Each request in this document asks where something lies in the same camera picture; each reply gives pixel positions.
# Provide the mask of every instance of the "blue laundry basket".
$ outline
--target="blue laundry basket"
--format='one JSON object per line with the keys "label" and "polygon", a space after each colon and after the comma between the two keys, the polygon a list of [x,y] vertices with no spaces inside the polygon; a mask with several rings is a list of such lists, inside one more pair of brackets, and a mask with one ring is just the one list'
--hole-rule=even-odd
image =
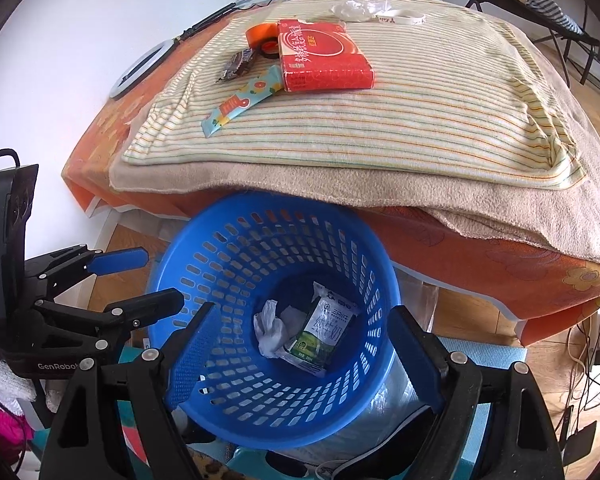
{"label": "blue laundry basket", "polygon": [[[324,378],[267,359],[253,315],[268,299],[278,314],[310,304],[313,282],[360,307]],[[400,303],[394,270],[371,229],[346,208],[302,198],[242,192],[195,217],[154,272],[150,290],[180,290],[185,307],[149,327],[159,348],[205,301],[222,327],[182,409],[218,437],[255,449],[306,446],[352,421],[384,381],[394,358],[386,336]]]}

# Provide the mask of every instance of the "white plastic bag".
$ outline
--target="white plastic bag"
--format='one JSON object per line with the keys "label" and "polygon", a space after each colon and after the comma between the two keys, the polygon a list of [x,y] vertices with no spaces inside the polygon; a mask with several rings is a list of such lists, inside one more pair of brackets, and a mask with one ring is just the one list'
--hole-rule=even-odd
{"label": "white plastic bag", "polygon": [[258,339],[258,350],[268,359],[277,358],[276,350],[289,339],[285,324],[279,317],[276,317],[277,304],[277,301],[267,300],[262,312],[253,316],[253,329]]}
{"label": "white plastic bag", "polygon": [[331,12],[344,22],[368,22],[378,12],[391,9],[388,0],[347,0],[331,7]]}

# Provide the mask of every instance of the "white wall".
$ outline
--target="white wall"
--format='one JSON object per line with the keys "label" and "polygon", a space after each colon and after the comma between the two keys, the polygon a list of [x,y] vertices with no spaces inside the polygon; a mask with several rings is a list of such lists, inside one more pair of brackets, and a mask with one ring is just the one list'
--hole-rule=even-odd
{"label": "white wall", "polygon": [[0,32],[0,148],[40,165],[27,257],[94,245],[106,214],[84,215],[60,177],[65,161],[134,60],[232,1],[24,0],[17,7]]}

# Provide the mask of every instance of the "white plastic bag on bed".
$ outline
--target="white plastic bag on bed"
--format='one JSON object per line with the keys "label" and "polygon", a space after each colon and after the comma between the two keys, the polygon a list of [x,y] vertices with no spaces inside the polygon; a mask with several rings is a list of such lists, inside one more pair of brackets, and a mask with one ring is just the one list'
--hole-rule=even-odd
{"label": "white plastic bag on bed", "polygon": [[331,12],[344,22],[368,22],[378,12],[391,9],[388,0],[347,0],[331,7]]}

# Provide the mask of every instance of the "plastic sheet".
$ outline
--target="plastic sheet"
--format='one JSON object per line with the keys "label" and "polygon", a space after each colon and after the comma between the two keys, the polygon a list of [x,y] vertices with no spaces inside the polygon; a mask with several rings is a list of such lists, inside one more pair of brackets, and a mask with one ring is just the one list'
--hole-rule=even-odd
{"label": "plastic sheet", "polygon": [[[400,299],[425,330],[432,327],[438,288],[394,269]],[[389,375],[365,410],[342,430],[310,446],[276,452],[306,464],[350,460],[383,442],[400,423],[423,405],[402,364],[394,360]]]}
{"label": "plastic sheet", "polygon": [[289,339],[285,323],[276,317],[274,300],[267,300],[262,312],[253,316],[253,330],[258,339],[258,350],[267,359],[276,359],[276,351]]}
{"label": "plastic sheet", "polygon": [[331,12],[344,22],[368,22],[389,9],[388,0],[347,0],[331,7]]}

